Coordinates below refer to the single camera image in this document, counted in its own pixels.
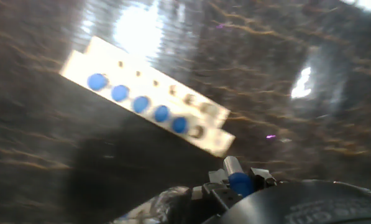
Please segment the marble surface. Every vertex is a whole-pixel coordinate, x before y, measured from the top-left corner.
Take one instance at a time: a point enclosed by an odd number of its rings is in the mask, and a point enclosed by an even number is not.
[[[97,35],[229,108],[229,154],[371,188],[371,14],[334,0],[0,0],[0,223],[104,223],[221,160],[58,74]]]

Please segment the white rack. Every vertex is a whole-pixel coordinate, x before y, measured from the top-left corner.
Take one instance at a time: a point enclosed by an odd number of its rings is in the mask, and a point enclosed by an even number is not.
[[[100,91],[88,86],[89,76],[95,73],[104,74],[109,80]],[[98,37],[92,38],[85,54],[72,51],[60,74],[214,156],[224,157],[235,139],[221,129],[230,112],[228,109]],[[120,102],[111,96],[112,87],[117,85],[129,89],[128,97]],[[150,102],[143,113],[136,113],[132,107],[139,96],[146,96]],[[161,105],[169,108],[170,119],[156,122],[155,109]],[[187,119],[187,132],[179,134],[172,130],[176,117]]]

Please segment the blue vial cap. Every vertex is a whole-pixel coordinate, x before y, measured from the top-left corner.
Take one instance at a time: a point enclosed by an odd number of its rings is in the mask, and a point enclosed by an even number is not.
[[[143,112],[149,105],[149,100],[146,96],[137,97],[133,103],[133,110],[136,113]]]
[[[155,111],[156,122],[164,122],[168,119],[169,110],[167,106],[159,106]]]
[[[183,134],[188,129],[188,121],[184,117],[175,118],[172,124],[173,131]]]
[[[120,102],[129,96],[129,89],[124,85],[115,86],[112,89],[111,95],[114,101]]]
[[[103,74],[95,73],[88,77],[87,85],[90,89],[99,91],[108,85],[108,79]]]
[[[246,197],[253,193],[253,183],[245,173],[236,172],[228,177],[229,187],[236,193]]]

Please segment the small vial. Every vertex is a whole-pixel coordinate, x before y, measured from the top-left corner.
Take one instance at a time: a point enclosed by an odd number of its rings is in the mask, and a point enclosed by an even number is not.
[[[146,96],[139,96],[133,102],[133,110],[142,113],[149,106],[149,99]]]
[[[87,85],[94,91],[99,91],[108,85],[108,79],[100,73],[90,75],[87,79]]]

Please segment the hole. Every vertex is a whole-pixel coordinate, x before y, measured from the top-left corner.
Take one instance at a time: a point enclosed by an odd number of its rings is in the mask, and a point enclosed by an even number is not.
[[[184,103],[185,103],[186,105],[192,105],[193,102],[194,102],[194,97],[195,97],[194,95],[187,94],[187,95],[185,96]]]
[[[200,112],[209,114],[212,117],[216,117],[218,114],[218,109],[210,103],[202,103],[200,106]]]
[[[196,139],[199,139],[204,134],[204,128],[200,125],[196,125],[190,130],[190,136]]]
[[[171,96],[175,96],[175,85],[170,86],[169,94],[171,94]]]

